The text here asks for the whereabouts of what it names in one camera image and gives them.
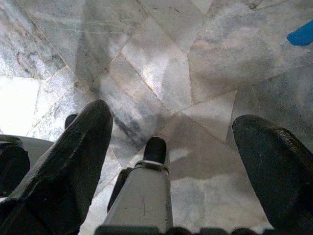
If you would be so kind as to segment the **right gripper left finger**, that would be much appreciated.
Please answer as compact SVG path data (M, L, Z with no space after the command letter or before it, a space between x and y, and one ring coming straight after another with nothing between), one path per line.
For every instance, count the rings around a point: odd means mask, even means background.
M107 103L89 103L0 202L0 235L78 235L111 134Z

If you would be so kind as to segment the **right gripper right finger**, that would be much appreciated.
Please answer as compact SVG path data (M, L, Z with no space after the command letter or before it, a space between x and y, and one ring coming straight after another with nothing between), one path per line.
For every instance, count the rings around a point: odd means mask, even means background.
M313 235L313 153L288 129L255 115L232 130L274 235Z

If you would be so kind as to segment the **robot left leg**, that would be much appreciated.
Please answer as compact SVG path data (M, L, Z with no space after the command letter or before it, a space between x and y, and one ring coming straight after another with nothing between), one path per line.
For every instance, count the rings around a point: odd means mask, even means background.
M56 206L62 212L62 205L77 205L82 207L93 196L100 168L88 174L82 169L85 164L103 163L106 147L100 149L100 157L94 148L101 143L92 141L96 134L106 143L110 142L112 133L112 116L105 114L104 118L96 116L89 123L89 114L71 115L67 127L57 141L50 142L29 137L18 137L22 142L22 150L29 158L37 158L31 168L23 176L14 190L6 189L6 196L0 189L0 221L5 221L7 213L20 211L23 207ZM0 161L0 178L10 172L10 163ZM0 180L0 188L5 185Z

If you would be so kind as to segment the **robot leg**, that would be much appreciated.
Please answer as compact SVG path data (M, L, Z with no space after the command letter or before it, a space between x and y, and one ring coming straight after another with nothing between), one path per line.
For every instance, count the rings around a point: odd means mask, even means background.
M94 235L165 235L173 227L166 142L152 137L143 159L120 172Z
M93 196L100 168L88 174L82 169L85 164L103 163L106 147L100 149L100 157L94 148L101 143L92 141L96 134L106 143L110 142L112 133L112 116L105 114L104 118L96 116L89 123L89 114L71 115L67 127L57 141L50 142L29 137L18 137L22 142L22 150L29 158L37 158L31 168L23 176L14 190L6 189L6 196L0 189L0 221L5 221L7 213L20 211L23 207L56 206L62 212L62 205L77 205L82 207ZM0 178L10 172L10 163L0 161ZM0 188L5 185L0 180Z

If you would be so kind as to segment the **robot right leg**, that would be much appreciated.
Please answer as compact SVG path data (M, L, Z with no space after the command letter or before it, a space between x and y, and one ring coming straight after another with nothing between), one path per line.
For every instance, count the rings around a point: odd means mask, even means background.
M166 142L152 137L143 159L120 172L94 235L165 235L173 227Z

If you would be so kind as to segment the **blue shirt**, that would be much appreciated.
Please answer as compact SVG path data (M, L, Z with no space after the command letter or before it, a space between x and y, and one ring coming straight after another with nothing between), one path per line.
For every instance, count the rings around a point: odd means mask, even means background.
M294 46L307 46L313 42L313 20L287 35Z

